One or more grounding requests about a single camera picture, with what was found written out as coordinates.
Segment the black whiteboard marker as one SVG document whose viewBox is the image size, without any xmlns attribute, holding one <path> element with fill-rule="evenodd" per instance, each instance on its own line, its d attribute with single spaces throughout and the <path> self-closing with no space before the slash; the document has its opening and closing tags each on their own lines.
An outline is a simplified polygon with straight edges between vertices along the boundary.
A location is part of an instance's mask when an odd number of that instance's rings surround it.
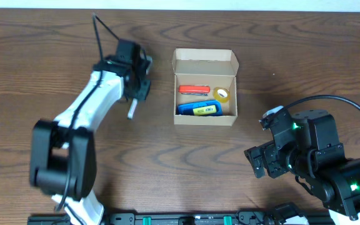
<svg viewBox="0 0 360 225">
<path fill-rule="evenodd" d="M 132 119 L 133 119 L 133 117 L 134 117 L 134 112 L 135 112 L 135 110 L 136 110 L 136 108 L 137 108 L 137 105 L 138 105 L 138 100 L 134 98 L 134 99 L 132 100 L 131 106 L 130 106 L 129 111 L 128 111 L 128 113 L 127 113 L 127 118 L 128 118 L 129 120 L 132 120 Z"/>
</svg>

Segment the blue plastic tape dispenser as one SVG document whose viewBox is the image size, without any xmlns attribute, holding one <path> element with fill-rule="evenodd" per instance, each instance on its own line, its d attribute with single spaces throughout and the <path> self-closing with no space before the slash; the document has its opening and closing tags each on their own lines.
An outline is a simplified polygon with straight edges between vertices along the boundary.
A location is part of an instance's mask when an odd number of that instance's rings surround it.
<svg viewBox="0 0 360 225">
<path fill-rule="evenodd" d="M 185 116 L 194 116 L 193 109 L 200 108 L 204 106 L 216 105 L 217 113 L 205 115 L 205 116 L 222 116 L 223 110 L 221 108 L 221 103 L 217 100 L 209 100 L 209 101 L 199 101 L 199 102 L 191 102 L 187 104 L 181 104 L 177 107 L 178 114 Z"/>
</svg>

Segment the yellow clear tape roll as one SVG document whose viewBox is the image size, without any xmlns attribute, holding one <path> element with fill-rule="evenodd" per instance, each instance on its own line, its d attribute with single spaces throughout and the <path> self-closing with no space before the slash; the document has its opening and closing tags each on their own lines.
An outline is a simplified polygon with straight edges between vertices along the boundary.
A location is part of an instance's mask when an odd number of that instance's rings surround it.
<svg viewBox="0 0 360 225">
<path fill-rule="evenodd" d="M 213 92 L 213 97 L 220 103 L 227 103 L 230 99 L 230 93 L 225 88 L 216 87 Z"/>
</svg>

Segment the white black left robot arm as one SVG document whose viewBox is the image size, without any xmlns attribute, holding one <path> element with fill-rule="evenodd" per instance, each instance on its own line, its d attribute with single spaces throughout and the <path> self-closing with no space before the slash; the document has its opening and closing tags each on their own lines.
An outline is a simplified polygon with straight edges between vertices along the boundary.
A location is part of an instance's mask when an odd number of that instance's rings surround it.
<svg viewBox="0 0 360 225">
<path fill-rule="evenodd" d="M 152 58 L 136 42 L 120 39 L 113 55 L 101 56 L 74 102 L 52 121 L 33 127 L 29 183 L 57 202 L 71 224 L 108 224 L 93 191 L 97 164 L 94 134 L 122 98 L 132 101 L 127 118 L 149 94 Z"/>
</svg>

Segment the red stapler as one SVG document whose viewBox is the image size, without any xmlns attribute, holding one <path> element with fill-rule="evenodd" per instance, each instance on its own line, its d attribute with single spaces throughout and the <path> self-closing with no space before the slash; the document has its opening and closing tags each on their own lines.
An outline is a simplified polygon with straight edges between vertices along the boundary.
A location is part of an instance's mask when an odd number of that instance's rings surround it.
<svg viewBox="0 0 360 225">
<path fill-rule="evenodd" d="M 209 86 L 188 86 L 182 85 L 178 87 L 178 92 L 181 94 L 207 96 L 211 91 Z"/>
</svg>

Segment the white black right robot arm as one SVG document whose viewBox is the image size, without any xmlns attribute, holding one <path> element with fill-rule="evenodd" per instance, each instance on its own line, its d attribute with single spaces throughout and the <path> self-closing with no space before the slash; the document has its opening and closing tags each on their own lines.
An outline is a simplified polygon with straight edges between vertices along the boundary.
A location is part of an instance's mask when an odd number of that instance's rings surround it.
<svg viewBox="0 0 360 225">
<path fill-rule="evenodd" d="M 272 141 L 245 150 L 257 178 L 292 173 L 326 209 L 358 220 L 360 159 L 347 158 L 334 117 L 322 109 L 290 114 L 279 106 L 260 120 Z"/>
</svg>

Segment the yellow highlighter pen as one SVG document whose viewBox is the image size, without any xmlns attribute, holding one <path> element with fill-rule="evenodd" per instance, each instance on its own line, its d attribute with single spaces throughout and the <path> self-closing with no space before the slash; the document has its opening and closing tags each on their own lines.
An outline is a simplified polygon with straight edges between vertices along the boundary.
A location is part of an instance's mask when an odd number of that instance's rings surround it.
<svg viewBox="0 0 360 225">
<path fill-rule="evenodd" d="M 195 116 L 205 116 L 217 113 L 216 105 L 197 107 L 192 110 Z"/>
</svg>

